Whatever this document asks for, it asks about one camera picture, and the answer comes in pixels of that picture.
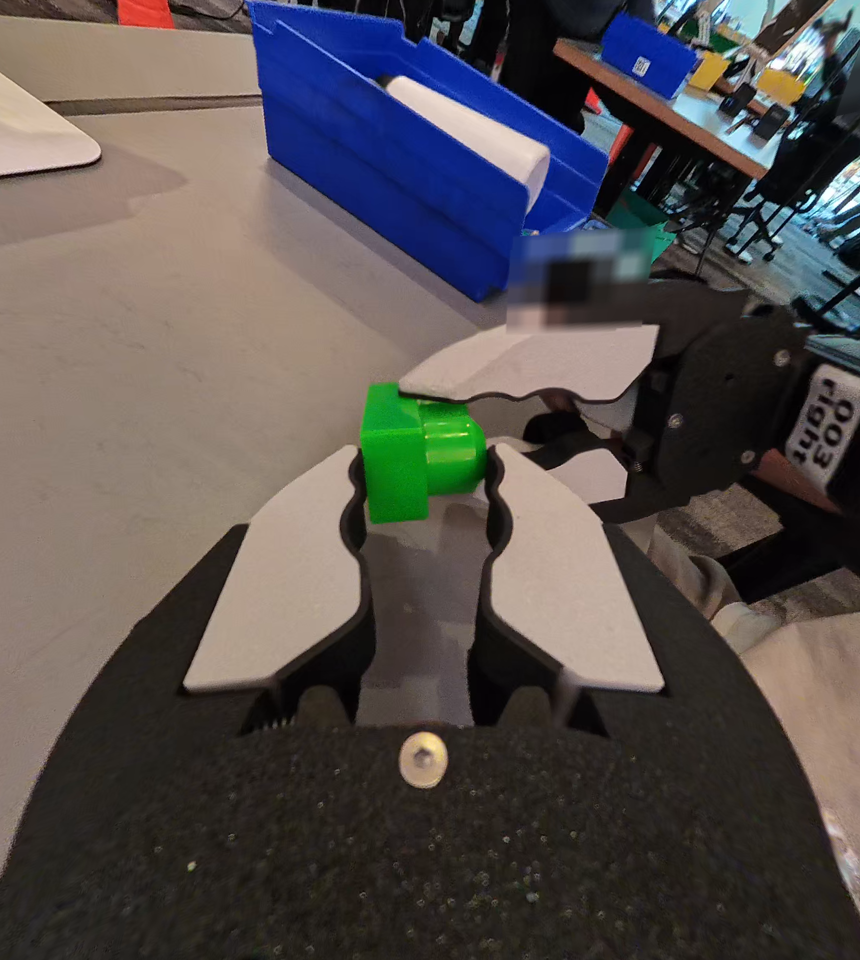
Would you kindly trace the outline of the blue bin with white label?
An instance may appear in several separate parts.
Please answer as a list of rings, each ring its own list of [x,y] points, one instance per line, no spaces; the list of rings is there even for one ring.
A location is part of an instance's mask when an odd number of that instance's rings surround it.
[[[701,55],[687,43],[621,10],[602,37],[601,61],[665,100],[688,84]]]

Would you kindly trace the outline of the wooden background table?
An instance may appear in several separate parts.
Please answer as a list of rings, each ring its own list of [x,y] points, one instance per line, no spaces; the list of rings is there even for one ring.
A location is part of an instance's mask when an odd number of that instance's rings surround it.
[[[750,124],[737,126],[718,110],[718,97],[684,91],[667,100],[635,79],[604,64],[587,44],[556,42],[555,55],[590,78],[593,90],[607,90],[620,102],[616,116],[636,132],[649,132],[650,142],[678,138],[710,154],[752,180],[764,177],[776,158],[781,136],[763,140]]]

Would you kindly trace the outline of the person's light clothing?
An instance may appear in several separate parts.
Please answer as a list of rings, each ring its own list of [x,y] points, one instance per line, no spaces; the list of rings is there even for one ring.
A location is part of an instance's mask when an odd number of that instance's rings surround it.
[[[860,612],[782,622],[739,597],[715,559],[656,519],[624,531],[738,655],[792,742],[860,914]]]

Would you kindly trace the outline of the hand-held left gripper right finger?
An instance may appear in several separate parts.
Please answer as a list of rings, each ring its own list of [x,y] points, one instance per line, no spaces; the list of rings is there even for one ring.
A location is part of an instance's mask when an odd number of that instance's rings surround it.
[[[479,613],[544,671],[583,689],[659,693],[664,675],[604,525],[568,486],[506,442],[487,452],[491,552]]]

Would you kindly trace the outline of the green crate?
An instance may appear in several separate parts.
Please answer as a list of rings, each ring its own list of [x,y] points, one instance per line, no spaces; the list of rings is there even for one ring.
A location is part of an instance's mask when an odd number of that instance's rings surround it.
[[[669,227],[668,214],[631,188],[622,192],[605,221],[617,230],[648,232],[652,239],[652,263],[666,253],[677,236]]]

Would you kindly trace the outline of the black office chair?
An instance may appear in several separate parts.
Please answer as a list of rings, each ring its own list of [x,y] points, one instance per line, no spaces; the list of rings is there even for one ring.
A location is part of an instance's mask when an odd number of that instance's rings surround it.
[[[766,205],[774,213],[788,210],[791,219],[811,201],[818,200],[832,182],[860,158],[860,111],[839,112],[841,97],[832,97],[812,106],[796,126],[796,136],[781,139],[768,173],[753,186],[748,198],[755,205],[736,206],[733,215],[741,216],[736,232],[724,250],[744,263],[750,263],[749,247],[766,242],[764,256],[771,261],[779,246],[771,230],[772,217],[766,217]]]

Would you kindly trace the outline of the blue plastic bin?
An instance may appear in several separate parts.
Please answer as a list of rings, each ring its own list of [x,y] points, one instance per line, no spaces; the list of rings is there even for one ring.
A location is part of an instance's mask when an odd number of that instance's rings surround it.
[[[335,9],[248,2],[268,154],[474,302],[506,288],[524,230],[592,214],[605,150],[403,24]],[[395,100],[403,76],[549,149],[532,208],[523,184]]]

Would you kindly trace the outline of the green block with round pegs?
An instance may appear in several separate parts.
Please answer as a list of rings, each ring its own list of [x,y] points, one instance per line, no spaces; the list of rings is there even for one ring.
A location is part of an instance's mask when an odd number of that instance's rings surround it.
[[[425,521],[432,498],[471,494],[486,472],[487,439],[466,405],[405,396],[395,382],[369,386],[360,450],[374,524]]]

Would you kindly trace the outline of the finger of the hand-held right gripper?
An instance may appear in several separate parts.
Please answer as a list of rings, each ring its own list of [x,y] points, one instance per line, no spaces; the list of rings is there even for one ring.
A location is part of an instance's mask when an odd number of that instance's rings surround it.
[[[652,324],[533,332],[500,326],[439,350],[398,386],[403,395],[442,402],[518,402],[553,390],[581,402],[614,402],[648,367],[659,336]]]
[[[587,505],[619,501],[626,495],[628,470],[607,438],[601,438],[575,412],[533,416],[522,438],[488,438],[488,447],[505,445],[550,474]]]

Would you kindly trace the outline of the yellow bin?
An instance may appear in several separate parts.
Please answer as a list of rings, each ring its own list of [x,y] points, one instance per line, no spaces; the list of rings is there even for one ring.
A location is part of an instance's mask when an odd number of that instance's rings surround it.
[[[695,69],[688,78],[688,88],[711,91],[722,79],[729,64],[729,59],[723,54],[713,50],[700,51]]]
[[[758,97],[789,108],[798,102],[807,90],[807,83],[782,69],[764,68],[755,78]]]

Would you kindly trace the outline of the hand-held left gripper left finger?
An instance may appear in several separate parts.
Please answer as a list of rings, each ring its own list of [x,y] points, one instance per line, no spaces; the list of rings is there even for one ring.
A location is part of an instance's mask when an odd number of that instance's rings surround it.
[[[365,503],[362,453],[346,445],[256,512],[184,690],[359,689],[376,654]]]

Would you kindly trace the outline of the orange traffic cone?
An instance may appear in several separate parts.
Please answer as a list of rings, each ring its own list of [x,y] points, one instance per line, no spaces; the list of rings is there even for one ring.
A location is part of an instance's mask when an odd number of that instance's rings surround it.
[[[169,1],[116,1],[117,22],[122,27],[174,30],[175,23]]]

